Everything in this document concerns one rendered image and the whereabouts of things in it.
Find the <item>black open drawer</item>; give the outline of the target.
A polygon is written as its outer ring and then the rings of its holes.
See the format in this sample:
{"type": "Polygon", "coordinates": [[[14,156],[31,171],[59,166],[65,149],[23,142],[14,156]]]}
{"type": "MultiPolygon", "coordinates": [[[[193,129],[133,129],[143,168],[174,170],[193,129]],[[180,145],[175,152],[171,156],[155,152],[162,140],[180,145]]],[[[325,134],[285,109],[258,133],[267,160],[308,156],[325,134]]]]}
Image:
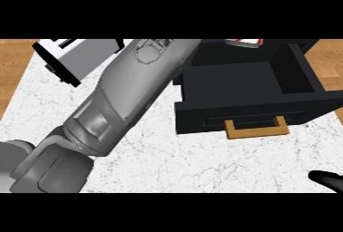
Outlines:
{"type": "Polygon", "coordinates": [[[343,100],[326,91],[304,57],[313,39],[267,39],[260,47],[220,39],[199,43],[190,65],[174,79],[187,103],[304,102],[343,100]]]}

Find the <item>black drawer front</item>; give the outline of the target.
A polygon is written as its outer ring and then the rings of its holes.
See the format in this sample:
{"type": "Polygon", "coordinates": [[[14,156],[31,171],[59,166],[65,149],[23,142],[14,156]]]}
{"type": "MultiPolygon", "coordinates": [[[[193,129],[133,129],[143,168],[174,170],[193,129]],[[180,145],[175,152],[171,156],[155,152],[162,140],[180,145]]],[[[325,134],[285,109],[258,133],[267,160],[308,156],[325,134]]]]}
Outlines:
{"type": "Polygon", "coordinates": [[[288,125],[307,123],[343,107],[343,91],[280,94],[263,99],[226,100],[221,105],[175,102],[175,132],[223,131],[224,122],[237,129],[264,128],[282,116],[288,125]]]}

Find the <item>white and black toaster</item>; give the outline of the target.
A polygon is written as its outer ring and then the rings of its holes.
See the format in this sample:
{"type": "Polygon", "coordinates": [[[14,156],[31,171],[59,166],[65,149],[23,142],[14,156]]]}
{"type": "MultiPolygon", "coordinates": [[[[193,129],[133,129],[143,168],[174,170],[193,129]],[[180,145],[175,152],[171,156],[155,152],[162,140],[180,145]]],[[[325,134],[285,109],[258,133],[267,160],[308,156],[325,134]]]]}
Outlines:
{"type": "Polygon", "coordinates": [[[122,39],[41,39],[32,44],[47,70],[78,87],[81,79],[122,48],[122,39]]]}

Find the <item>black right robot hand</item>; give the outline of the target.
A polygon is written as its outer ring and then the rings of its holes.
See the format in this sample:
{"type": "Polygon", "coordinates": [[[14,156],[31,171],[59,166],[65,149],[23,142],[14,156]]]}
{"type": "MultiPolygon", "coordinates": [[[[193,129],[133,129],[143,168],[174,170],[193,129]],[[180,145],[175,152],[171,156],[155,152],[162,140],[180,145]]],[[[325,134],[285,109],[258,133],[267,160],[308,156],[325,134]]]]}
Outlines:
{"type": "Polygon", "coordinates": [[[335,173],[328,171],[311,170],[307,173],[307,177],[313,182],[323,185],[335,193],[343,194],[343,176],[338,176],[335,173]]]}

